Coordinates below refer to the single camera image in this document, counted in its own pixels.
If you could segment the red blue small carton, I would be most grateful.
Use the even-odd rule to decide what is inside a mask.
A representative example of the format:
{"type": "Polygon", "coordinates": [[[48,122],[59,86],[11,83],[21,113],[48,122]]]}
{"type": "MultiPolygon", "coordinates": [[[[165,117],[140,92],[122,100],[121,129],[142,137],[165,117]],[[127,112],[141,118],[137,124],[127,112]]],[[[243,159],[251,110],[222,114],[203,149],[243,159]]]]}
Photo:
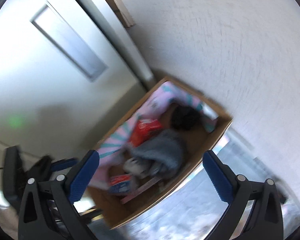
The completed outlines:
{"type": "Polygon", "coordinates": [[[110,178],[108,192],[110,194],[124,196],[128,195],[139,186],[138,180],[131,174],[122,174],[110,178]]]}

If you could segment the red snack packet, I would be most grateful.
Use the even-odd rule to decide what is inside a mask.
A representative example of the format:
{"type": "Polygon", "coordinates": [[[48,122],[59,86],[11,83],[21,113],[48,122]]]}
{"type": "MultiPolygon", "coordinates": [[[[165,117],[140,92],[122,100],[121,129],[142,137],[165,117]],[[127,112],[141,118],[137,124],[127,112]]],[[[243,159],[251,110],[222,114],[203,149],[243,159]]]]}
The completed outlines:
{"type": "Polygon", "coordinates": [[[157,119],[138,120],[128,142],[133,147],[138,147],[142,143],[158,135],[163,129],[162,124],[157,119]]]}

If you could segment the grey fluffy slipper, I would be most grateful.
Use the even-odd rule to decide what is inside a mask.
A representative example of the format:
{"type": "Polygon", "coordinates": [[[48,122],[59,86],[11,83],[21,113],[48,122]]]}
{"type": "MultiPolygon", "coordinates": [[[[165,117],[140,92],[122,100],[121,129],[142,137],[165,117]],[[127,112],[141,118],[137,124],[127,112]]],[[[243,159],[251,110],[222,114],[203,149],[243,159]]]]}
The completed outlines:
{"type": "Polygon", "coordinates": [[[150,162],[148,176],[171,179],[180,170],[187,152],[186,142],[172,129],[165,129],[138,147],[127,146],[131,158],[150,162]]]}

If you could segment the black sock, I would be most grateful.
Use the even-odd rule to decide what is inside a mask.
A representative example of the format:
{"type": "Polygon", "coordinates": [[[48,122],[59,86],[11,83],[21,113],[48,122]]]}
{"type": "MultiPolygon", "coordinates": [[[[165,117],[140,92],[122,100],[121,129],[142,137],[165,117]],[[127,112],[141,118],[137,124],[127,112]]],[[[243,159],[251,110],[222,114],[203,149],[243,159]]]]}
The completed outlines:
{"type": "Polygon", "coordinates": [[[202,127],[202,116],[190,106],[177,105],[171,114],[170,128],[179,132],[188,132],[202,127]]]}

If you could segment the light blue cloth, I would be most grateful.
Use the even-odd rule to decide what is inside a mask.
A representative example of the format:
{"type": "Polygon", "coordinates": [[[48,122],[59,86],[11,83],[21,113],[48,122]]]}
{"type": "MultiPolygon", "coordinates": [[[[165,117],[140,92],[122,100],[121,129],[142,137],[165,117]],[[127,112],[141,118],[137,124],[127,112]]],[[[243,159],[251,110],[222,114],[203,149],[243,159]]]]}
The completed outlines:
{"type": "MultiPolygon", "coordinates": [[[[213,148],[217,157],[249,180],[277,180],[252,155],[252,147],[228,131],[213,148]]],[[[204,239],[227,204],[221,201],[206,170],[199,166],[168,197],[123,227],[127,239],[204,239]]]]}

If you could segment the white door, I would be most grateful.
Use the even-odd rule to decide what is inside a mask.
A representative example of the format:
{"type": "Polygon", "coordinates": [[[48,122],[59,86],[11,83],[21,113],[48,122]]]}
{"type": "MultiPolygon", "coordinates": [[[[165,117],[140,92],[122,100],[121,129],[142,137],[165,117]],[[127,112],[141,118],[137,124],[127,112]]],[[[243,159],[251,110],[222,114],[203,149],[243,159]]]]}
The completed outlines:
{"type": "Polygon", "coordinates": [[[0,156],[80,156],[154,83],[105,0],[0,0],[0,156]]]}

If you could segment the pink striped cardboard box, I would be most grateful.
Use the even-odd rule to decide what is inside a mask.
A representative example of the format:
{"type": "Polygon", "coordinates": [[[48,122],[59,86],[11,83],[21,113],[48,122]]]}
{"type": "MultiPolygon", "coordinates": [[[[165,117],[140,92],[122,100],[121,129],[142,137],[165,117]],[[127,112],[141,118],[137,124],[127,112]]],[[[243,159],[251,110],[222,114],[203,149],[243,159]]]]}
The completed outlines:
{"type": "Polygon", "coordinates": [[[119,228],[163,201],[200,165],[203,153],[215,147],[231,123],[232,117],[226,110],[206,98],[201,92],[169,76],[161,79],[95,146],[95,150],[100,156],[100,164],[90,181],[88,192],[96,207],[103,211],[102,215],[106,224],[111,229],[119,228]],[[173,90],[189,102],[193,108],[202,105],[215,112],[218,115],[216,127],[210,133],[203,128],[196,128],[193,131],[183,133],[188,154],[185,157],[185,164],[181,167],[181,171],[174,178],[148,187],[138,196],[123,204],[118,197],[100,188],[99,184],[103,181],[101,173],[107,172],[111,161],[118,160],[120,148],[129,139],[139,117],[138,114],[142,110],[148,109],[150,100],[161,93],[166,85],[172,85],[173,90]]]}

